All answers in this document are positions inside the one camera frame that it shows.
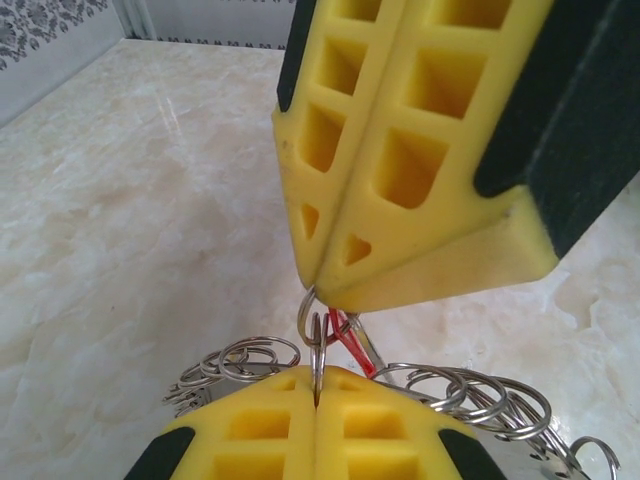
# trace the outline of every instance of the yellow rubber block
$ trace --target yellow rubber block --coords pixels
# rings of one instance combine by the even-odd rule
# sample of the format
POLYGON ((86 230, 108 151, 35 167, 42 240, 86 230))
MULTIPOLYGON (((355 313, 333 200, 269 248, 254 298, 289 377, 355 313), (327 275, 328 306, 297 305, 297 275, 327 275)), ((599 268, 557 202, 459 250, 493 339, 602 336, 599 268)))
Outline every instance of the yellow rubber block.
POLYGON ((552 0, 318 0, 273 124, 300 278, 372 311, 558 262, 528 187, 473 177, 552 0))
POLYGON ((126 480, 505 480, 464 424, 328 367, 314 407, 308 366, 187 414, 126 480))

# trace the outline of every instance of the red cord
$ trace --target red cord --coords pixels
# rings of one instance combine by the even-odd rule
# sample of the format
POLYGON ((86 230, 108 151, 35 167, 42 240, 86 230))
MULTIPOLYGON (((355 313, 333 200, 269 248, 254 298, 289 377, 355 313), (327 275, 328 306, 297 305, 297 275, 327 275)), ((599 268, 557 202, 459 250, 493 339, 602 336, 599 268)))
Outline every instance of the red cord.
POLYGON ((336 338, 342 342, 356 362, 358 362, 358 365, 360 365, 360 368, 362 368, 367 378, 371 378, 376 373, 376 367, 369 359, 364 348, 362 348, 358 338, 351 330, 348 330, 346 334, 341 331, 342 326, 347 323, 347 318, 342 312, 339 312, 335 308, 330 308, 329 319, 331 320, 331 328, 336 338))

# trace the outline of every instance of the marble tile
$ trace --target marble tile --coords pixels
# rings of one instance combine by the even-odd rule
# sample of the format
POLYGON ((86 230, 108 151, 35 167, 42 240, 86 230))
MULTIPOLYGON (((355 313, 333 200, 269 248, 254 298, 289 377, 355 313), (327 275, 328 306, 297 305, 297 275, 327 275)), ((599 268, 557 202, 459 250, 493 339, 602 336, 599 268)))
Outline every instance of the marble tile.
MULTIPOLYGON (((270 121, 281 61, 123 41, 0 130, 4 478, 122 478, 184 368, 245 336, 297 341, 270 121)), ((631 479, 639 284, 637 177, 544 280, 364 322, 387 361, 530 383, 563 436, 609 442, 631 479)), ((329 360, 355 369, 340 348, 329 360)), ((598 452, 582 460, 607 478, 598 452)))

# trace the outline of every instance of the silver ring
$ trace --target silver ring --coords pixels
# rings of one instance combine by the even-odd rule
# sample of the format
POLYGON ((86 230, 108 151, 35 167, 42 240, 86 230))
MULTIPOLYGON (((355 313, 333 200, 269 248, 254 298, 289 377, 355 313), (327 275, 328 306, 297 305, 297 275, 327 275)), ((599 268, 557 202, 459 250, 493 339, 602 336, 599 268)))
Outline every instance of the silver ring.
POLYGON ((611 480, 617 480, 618 470, 620 470, 620 460, 618 460, 618 457, 613 449, 602 440, 594 437, 580 437, 571 444, 571 446, 569 447, 569 451, 574 456, 576 456, 578 455, 578 451, 587 443, 593 443, 597 445, 600 450, 602 450, 602 453, 604 453, 604 456, 607 459, 607 463, 609 464, 609 473, 611 474, 611 480))
POLYGON ((467 398, 467 383, 464 378, 456 372, 449 371, 445 368, 438 368, 432 365, 404 364, 414 371, 407 375, 407 389, 411 390, 414 385, 432 378, 444 378, 456 385, 456 389, 452 389, 451 393, 447 391, 445 398, 435 402, 429 402, 426 405, 433 408, 436 412, 449 412, 459 407, 467 398))
MULTIPOLYGON (((279 337, 251 337, 244 340, 240 340, 235 342, 228 347, 224 348, 220 352, 220 357, 218 360, 218 366, 220 368, 220 374, 225 378, 236 380, 238 382, 244 383, 253 383, 259 380, 264 380, 267 377, 278 373, 281 369, 295 367, 300 363, 300 350, 295 346, 292 342, 285 340, 284 338, 279 337), (279 343, 286 347, 289 347, 293 350, 293 356, 288 363, 278 363, 277 356, 273 350, 264 347, 271 347, 273 344, 279 343), (247 365, 247 362, 239 363, 239 362, 231 362, 229 357, 234 353, 239 353, 239 351, 254 352, 263 355, 268 355, 272 358, 271 362, 268 363, 260 363, 260 365, 267 365, 272 367, 271 371, 264 374, 253 374, 253 373, 243 373, 242 370, 240 372, 234 372, 230 370, 230 367, 242 368, 243 365, 247 365)), ((257 365, 258 362, 251 362, 253 365, 257 365)))
MULTIPOLYGON (((458 420, 469 425, 478 425, 493 420, 507 408, 509 402, 507 390, 495 378, 466 368, 449 368, 448 370, 456 372, 464 379, 467 383, 467 398, 478 407, 476 410, 460 408, 459 411, 452 412, 458 420), (496 392, 499 399, 496 401, 489 394, 480 390, 478 387, 481 385, 496 392)), ((453 393, 454 389, 455 384, 449 384, 447 395, 453 393)))
MULTIPOLYGON (((221 350, 212 352, 200 361, 200 370, 202 370, 205 375, 208 375, 209 377, 224 378, 224 375, 220 373, 220 366, 218 365, 221 353, 221 350)), ((233 359, 236 363, 243 363, 249 359, 249 352, 247 352, 246 349, 240 349, 238 352, 229 353, 231 358, 233 358, 234 355, 238 356, 237 359, 233 359)))
POLYGON ((210 384, 211 380, 202 373, 200 364, 196 363, 182 372, 178 380, 178 387, 184 389, 204 388, 210 384))
POLYGON ((538 392, 535 388, 530 387, 529 385, 525 385, 522 382, 518 382, 516 380, 512 380, 510 378, 504 377, 494 377, 498 382, 500 382, 505 388, 512 390, 508 392, 509 396, 509 412, 511 413, 511 418, 516 419, 517 423, 521 426, 519 428, 515 428, 510 432, 503 432, 505 438, 509 440, 527 440, 529 438, 535 437, 540 433, 544 432, 551 423, 551 404, 549 400, 546 399, 544 395, 538 392), (542 409, 542 415, 540 415, 530 403, 524 400, 517 393, 523 393, 528 397, 532 398, 542 409), (532 420, 533 423, 527 425, 526 422, 523 422, 521 414, 524 413, 529 420, 532 420))
POLYGON ((314 313, 312 317, 314 346, 311 347, 311 389, 313 401, 317 407, 320 403, 320 392, 324 379, 324 366, 327 357, 327 333, 329 330, 329 316, 314 313))
MULTIPOLYGON (((298 309, 298 335, 300 335, 300 338, 307 347, 314 346, 313 338, 307 335, 307 318, 309 317, 311 306, 313 305, 313 302, 316 301, 316 299, 316 287, 314 286, 307 290, 307 293, 305 294, 304 298, 302 299, 302 303, 300 304, 300 308, 298 309)), ((340 327, 340 334, 345 335, 350 329, 351 323, 345 322, 340 327)), ((327 345, 333 345, 337 341, 338 337, 336 336, 335 332, 329 335, 329 337, 326 339, 327 345)))
POLYGON ((402 364, 402 363, 389 364, 385 368, 378 370, 376 373, 374 373, 371 376, 370 380, 374 380, 376 383, 379 383, 380 385, 384 385, 385 387, 390 388, 391 390, 395 390, 396 392, 402 393, 403 395, 406 395, 409 398, 412 398, 413 400, 416 400, 423 404, 428 404, 430 402, 438 401, 439 400, 438 398, 428 395, 426 393, 416 392, 414 390, 409 390, 408 388, 401 387, 399 385, 383 382, 382 380, 377 380, 378 377, 385 377, 386 379, 393 372, 406 370, 405 365, 407 364, 402 364))
POLYGON ((546 448, 547 450, 553 452, 556 456, 562 459, 569 470, 582 471, 582 466, 571 451, 569 445, 567 445, 565 441, 560 438, 560 435, 558 435, 558 433, 556 433, 553 429, 545 429, 539 437, 536 437, 529 441, 529 445, 531 445, 532 443, 542 445, 543 448, 546 448))

